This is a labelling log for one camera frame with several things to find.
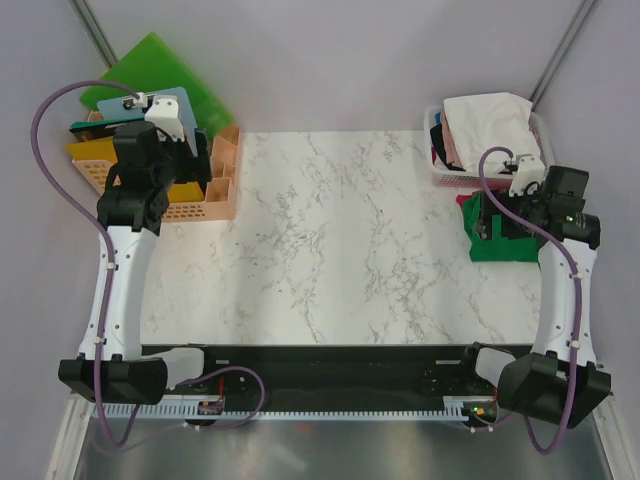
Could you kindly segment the white printed t shirt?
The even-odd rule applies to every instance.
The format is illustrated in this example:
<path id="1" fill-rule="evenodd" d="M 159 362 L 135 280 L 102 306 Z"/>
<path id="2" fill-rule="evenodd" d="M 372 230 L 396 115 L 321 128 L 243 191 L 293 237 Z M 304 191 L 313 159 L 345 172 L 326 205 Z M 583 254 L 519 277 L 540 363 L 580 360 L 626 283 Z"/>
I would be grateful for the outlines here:
<path id="1" fill-rule="evenodd" d="M 441 116 L 445 162 L 476 173 L 481 156 L 505 147 L 515 155 L 540 155 L 530 129 L 532 103 L 511 93 L 447 98 Z"/>

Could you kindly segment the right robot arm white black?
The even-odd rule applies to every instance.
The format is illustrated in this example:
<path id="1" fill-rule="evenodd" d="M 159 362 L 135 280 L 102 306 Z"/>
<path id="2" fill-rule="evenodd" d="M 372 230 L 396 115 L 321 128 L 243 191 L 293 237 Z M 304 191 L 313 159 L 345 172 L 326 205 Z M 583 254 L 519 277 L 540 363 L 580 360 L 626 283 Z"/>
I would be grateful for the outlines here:
<path id="1" fill-rule="evenodd" d="M 467 392 L 497 389 L 499 407 L 559 424 L 568 398 L 567 423 L 576 427 L 611 392 L 599 370 L 590 336 L 591 274 L 600 245 L 600 220 L 584 213 L 589 174 L 552 166 L 522 197 L 506 190 L 476 193 L 463 204 L 464 227 L 478 262 L 535 262 L 541 273 L 541 306 L 529 353 L 474 343 L 471 360 L 458 368 Z"/>

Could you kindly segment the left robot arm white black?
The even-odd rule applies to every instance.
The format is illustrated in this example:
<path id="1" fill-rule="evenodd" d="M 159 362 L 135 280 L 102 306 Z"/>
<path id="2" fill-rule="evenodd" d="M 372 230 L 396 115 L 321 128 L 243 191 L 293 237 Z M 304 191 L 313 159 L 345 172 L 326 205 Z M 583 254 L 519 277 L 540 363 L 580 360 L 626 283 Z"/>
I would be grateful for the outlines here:
<path id="1" fill-rule="evenodd" d="M 110 167 L 97 202 L 100 261 L 85 336 L 58 378 L 94 403 L 155 405 L 182 374 L 198 393 L 219 382 L 219 369 L 200 353 L 145 357 L 140 340 L 143 289 L 152 253 L 176 184 L 212 179 L 205 130 L 195 144 L 173 137 L 151 121 L 119 126 Z"/>

